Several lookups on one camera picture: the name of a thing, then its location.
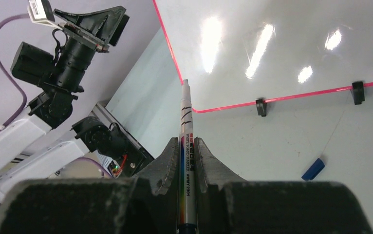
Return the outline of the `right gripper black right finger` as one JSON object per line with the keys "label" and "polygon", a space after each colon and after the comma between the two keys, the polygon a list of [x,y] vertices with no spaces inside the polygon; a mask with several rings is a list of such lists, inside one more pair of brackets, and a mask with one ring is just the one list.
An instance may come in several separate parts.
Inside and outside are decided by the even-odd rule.
{"label": "right gripper black right finger", "polygon": [[247,181],[194,140],[201,234],[371,234],[351,190],[338,182]]}

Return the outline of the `blue marker cap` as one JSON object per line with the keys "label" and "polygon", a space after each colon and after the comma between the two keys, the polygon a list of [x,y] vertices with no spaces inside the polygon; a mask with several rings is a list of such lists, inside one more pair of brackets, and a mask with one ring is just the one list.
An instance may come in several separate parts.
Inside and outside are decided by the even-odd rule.
{"label": "blue marker cap", "polygon": [[311,181],[325,168],[325,163],[321,158],[317,158],[313,164],[301,176],[304,181]]}

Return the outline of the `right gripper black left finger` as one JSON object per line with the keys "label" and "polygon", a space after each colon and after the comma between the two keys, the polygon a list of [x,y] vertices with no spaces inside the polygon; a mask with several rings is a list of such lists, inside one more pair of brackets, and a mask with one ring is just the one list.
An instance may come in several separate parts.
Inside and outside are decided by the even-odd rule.
{"label": "right gripper black left finger", "polygon": [[26,180],[0,204],[0,234],[174,234],[178,138],[139,173]]}

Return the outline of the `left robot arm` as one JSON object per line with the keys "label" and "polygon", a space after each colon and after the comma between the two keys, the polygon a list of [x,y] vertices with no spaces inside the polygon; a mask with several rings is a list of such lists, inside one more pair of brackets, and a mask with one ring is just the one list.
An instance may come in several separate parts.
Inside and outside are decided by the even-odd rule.
{"label": "left robot arm", "polygon": [[[126,9],[116,6],[91,13],[68,13],[52,9],[46,0],[31,0],[27,7],[31,22],[61,31],[66,41],[55,53],[22,42],[16,52],[11,74],[42,89],[20,114],[0,129],[0,170],[24,149],[59,127],[73,112],[72,102],[86,70],[96,53],[115,46],[129,20]],[[78,121],[47,149],[41,150],[0,175],[0,202],[14,185],[29,179],[48,178],[68,163],[111,143],[111,132],[95,117]]]}

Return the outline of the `pink-framed whiteboard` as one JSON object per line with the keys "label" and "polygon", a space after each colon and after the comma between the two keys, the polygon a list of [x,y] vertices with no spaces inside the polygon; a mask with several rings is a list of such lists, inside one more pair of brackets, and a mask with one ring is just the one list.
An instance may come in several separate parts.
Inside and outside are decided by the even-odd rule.
{"label": "pink-framed whiteboard", "polygon": [[373,0],[156,0],[199,114],[373,86]]}

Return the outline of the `white whiteboard marker pen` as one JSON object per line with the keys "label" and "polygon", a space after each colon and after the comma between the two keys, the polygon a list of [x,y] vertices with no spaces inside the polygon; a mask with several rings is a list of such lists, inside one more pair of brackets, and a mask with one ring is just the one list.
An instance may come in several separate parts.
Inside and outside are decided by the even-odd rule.
{"label": "white whiteboard marker pen", "polygon": [[188,80],[183,80],[179,140],[179,188],[177,229],[180,234],[197,233],[193,108]]}

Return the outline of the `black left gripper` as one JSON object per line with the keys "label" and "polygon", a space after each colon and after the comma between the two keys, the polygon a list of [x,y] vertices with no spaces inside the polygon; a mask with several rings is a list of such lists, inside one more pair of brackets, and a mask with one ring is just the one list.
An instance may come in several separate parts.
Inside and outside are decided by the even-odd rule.
{"label": "black left gripper", "polygon": [[63,31],[69,37],[99,53],[117,45],[130,18],[123,6],[84,14],[55,9],[54,15],[65,21]]}

